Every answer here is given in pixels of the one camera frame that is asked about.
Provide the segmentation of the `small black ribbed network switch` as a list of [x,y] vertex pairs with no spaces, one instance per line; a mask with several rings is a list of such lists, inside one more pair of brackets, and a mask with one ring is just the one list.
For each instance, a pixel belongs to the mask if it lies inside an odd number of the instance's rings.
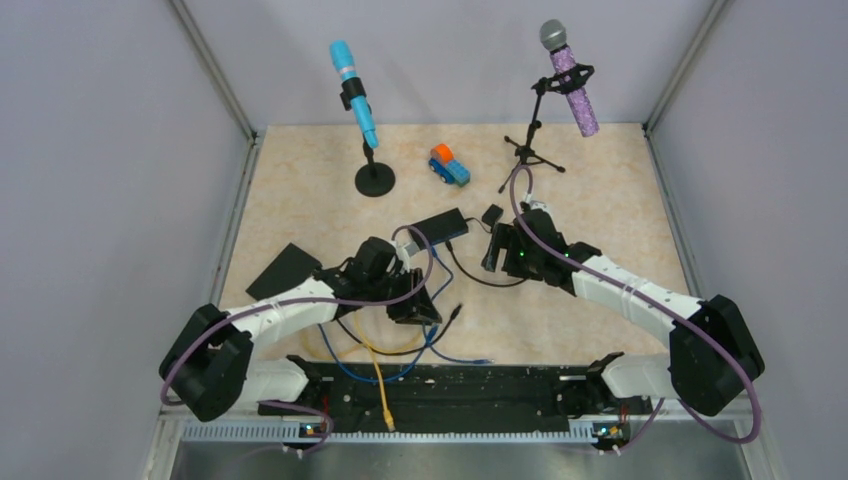
[[427,219],[415,222],[412,226],[419,231],[431,245],[444,243],[469,232],[468,223],[459,208],[452,208]]

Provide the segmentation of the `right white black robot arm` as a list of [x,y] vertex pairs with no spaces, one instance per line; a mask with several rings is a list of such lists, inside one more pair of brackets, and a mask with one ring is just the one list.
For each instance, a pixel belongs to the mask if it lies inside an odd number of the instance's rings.
[[649,333],[665,352],[615,354],[586,385],[589,404],[612,412],[626,398],[665,397],[705,416],[720,413],[759,378],[765,362],[737,304],[675,293],[614,263],[584,242],[567,243],[539,202],[496,223],[481,262],[490,272],[536,280],[602,305]]

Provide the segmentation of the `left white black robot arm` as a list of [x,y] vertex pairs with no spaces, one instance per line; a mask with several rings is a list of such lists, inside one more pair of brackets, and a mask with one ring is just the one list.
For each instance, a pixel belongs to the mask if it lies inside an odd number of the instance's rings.
[[294,245],[285,252],[287,290],[238,308],[196,309],[159,366],[166,405],[184,405],[202,422],[231,407],[283,401],[297,413],[319,404],[320,386],[293,360],[266,360],[263,350],[301,330],[363,307],[383,307],[399,324],[441,323],[427,292],[427,272],[411,266],[421,241],[370,237],[339,266],[324,268]]

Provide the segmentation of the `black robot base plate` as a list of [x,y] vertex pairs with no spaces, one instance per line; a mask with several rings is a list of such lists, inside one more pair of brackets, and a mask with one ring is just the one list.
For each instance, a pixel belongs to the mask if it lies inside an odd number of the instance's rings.
[[399,433],[565,432],[591,416],[648,414],[645,397],[619,399],[590,366],[384,364],[383,387],[369,363],[297,359],[309,380],[296,404],[319,410],[338,434],[384,433],[389,409]]

